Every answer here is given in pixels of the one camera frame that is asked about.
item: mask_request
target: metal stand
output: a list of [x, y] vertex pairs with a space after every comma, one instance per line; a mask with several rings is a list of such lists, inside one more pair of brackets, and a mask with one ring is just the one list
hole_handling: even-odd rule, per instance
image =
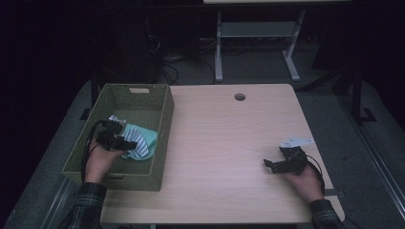
[[298, 75], [297, 69], [295, 68], [294, 62], [292, 61], [292, 52], [294, 51], [295, 44], [297, 43], [298, 35], [300, 34], [301, 26], [304, 21], [305, 10], [301, 10], [300, 14], [298, 15], [298, 20], [294, 26], [294, 32], [291, 36], [291, 43], [289, 44], [289, 48], [286, 51], [283, 51], [283, 57], [286, 61], [289, 74], [291, 75], [292, 80], [299, 81], [300, 76]]
[[283, 51], [283, 57], [292, 80], [299, 81], [300, 76], [291, 57], [305, 13], [305, 10], [301, 10], [297, 21], [293, 22], [223, 22], [222, 14], [219, 11], [217, 21], [217, 51], [215, 53], [216, 81], [221, 82], [224, 79], [221, 59], [221, 38], [223, 37], [290, 37], [291, 43], [288, 49]]

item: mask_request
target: gray floor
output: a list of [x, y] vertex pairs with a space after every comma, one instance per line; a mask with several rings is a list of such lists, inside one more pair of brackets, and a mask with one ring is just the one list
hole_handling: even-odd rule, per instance
[[[325, 74], [311, 69], [317, 43], [301, 42], [297, 45], [293, 59], [302, 80], [292, 82], [280, 53], [281, 48], [275, 45], [265, 52], [255, 50], [225, 55], [222, 84], [288, 83], [299, 88]], [[213, 54], [203, 55], [202, 59], [213, 67]], [[179, 85], [213, 82], [212, 72], [203, 62], [182, 61], [171, 66], [179, 71]], [[164, 78], [160, 80], [160, 83], [165, 82]], [[377, 122], [365, 123], [359, 129], [346, 112], [345, 101], [348, 99], [334, 95], [331, 91], [333, 84], [332, 80], [310, 93], [297, 93], [297, 96], [332, 183], [339, 193], [347, 216], [344, 224], [347, 228], [356, 228], [354, 223], [361, 228], [405, 228], [405, 221], [384, 186], [359, 130], [365, 131], [370, 137], [402, 190], [405, 190], [402, 178], [405, 175], [402, 166], [405, 134], [384, 108], [376, 91], [367, 83], [363, 85], [362, 105], [371, 109]], [[60, 171], [84, 125], [84, 121], [79, 120], [80, 116], [90, 105], [90, 85], [87, 83], [61, 123], [5, 228], [42, 228], [45, 219], [59, 221], [70, 209], [77, 186], [64, 187], [70, 194], [65, 202], [61, 201], [64, 204], [63, 210], [56, 214], [50, 213], [52, 207], [56, 208], [53, 206], [55, 194], [65, 179]], [[117, 228], [117, 225], [103, 226]]]

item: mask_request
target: wooden table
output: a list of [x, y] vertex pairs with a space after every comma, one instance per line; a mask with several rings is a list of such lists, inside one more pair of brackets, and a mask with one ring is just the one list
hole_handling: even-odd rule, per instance
[[[283, 160], [290, 136], [312, 138], [289, 85], [171, 87], [175, 101], [160, 192], [108, 191], [102, 222], [300, 223], [310, 212], [263, 159]], [[244, 94], [238, 101], [235, 94]], [[316, 144], [302, 147], [322, 166]], [[339, 217], [337, 196], [327, 197]]]

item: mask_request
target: person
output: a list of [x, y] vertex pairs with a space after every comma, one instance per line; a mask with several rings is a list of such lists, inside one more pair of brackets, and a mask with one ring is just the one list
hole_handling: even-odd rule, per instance
[[84, 181], [76, 193], [74, 207], [57, 228], [101, 228], [101, 209], [107, 193], [107, 188], [101, 181], [113, 162], [125, 152], [107, 151], [95, 140], [91, 142], [90, 149]]
[[[59, 224], [58, 228], [95, 229], [100, 227], [100, 216], [107, 188], [101, 181], [114, 160], [123, 155], [123, 151], [107, 151], [95, 141], [86, 164], [83, 184], [80, 186], [73, 209]], [[298, 194], [308, 204], [315, 227], [319, 229], [344, 228], [330, 202], [324, 198], [315, 172], [307, 166], [299, 176], [282, 174], [291, 182]]]
[[307, 165], [299, 176], [293, 173], [282, 174], [282, 176], [292, 183], [298, 195], [309, 205], [315, 228], [344, 228], [342, 221], [337, 216], [330, 201], [324, 198], [321, 184], [312, 168]]

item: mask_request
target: basket handle hole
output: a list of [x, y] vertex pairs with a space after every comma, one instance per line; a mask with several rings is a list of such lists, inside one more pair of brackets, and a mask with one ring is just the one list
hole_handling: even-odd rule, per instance
[[149, 89], [140, 89], [140, 88], [130, 88], [129, 91], [132, 94], [149, 94]]

